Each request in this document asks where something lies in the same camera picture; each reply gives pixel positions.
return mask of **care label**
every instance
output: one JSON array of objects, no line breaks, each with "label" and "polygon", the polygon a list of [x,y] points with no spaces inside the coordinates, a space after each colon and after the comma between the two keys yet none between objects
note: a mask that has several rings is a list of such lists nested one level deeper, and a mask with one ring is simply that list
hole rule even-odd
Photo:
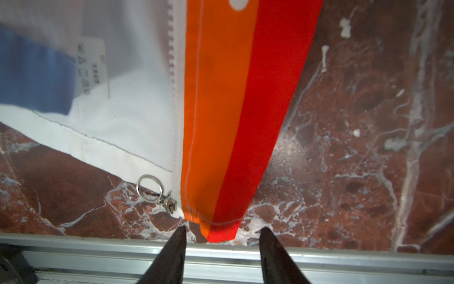
[{"label": "care label", "polygon": [[81,36],[77,44],[74,97],[96,95],[109,98],[104,40]]}]

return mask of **red fabric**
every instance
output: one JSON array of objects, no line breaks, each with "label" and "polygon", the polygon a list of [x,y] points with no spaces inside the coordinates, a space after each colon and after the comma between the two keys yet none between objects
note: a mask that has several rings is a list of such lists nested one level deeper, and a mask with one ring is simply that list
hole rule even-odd
[{"label": "red fabric", "polygon": [[259,2],[240,124],[209,242],[235,238],[270,160],[312,43],[321,4],[322,0]]}]

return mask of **metal ring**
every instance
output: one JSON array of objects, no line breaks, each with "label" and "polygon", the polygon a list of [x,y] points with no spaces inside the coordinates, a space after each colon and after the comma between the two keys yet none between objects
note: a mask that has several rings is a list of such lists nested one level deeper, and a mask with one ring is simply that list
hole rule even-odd
[{"label": "metal ring", "polygon": [[[142,193],[140,193],[139,185],[140,185],[140,182],[141,182],[143,179],[151,179],[151,180],[155,181],[155,182],[158,184],[158,187],[159,187],[159,196],[158,196],[158,198],[156,198],[155,200],[149,200],[149,199],[145,198],[145,197],[142,195]],[[142,197],[143,200],[145,200],[145,201],[147,201],[147,202],[149,202],[149,203],[155,203],[156,201],[158,201],[158,200],[161,199],[161,197],[162,197],[162,195],[163,195],[163,188],[164,188],[164,186],[163,186],[163,184],[161,184],[161,181],[160,181],[157,177],[152,176],[152,175],[150,175],[150,174],[144,174],[143,176],[141,176],[141,177],[138,179],[138,181],[137,181],[137,183],[136,183],[137,194],[138,194],[140,197]]]}]

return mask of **marble surface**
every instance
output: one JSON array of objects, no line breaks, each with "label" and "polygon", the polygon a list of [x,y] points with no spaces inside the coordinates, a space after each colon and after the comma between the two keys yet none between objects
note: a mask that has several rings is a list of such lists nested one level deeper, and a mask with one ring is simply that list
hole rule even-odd
[{"label": "marble surface", "polygon": [[[282,132],[237,238],[454,254],[454,1],[325,0]],[[0,126],[0,231],[166,240],[197,224]]]}]

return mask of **orange fabric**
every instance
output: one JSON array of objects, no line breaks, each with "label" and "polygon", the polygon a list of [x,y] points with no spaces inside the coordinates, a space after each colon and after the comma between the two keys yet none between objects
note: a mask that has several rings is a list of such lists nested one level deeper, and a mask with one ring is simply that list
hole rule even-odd
[{"label": "orange fabric", "polygon": [[258,0],[241,11],[227,0],[188,1],[181,197],[205,236],[237,135],[257,9]]}]

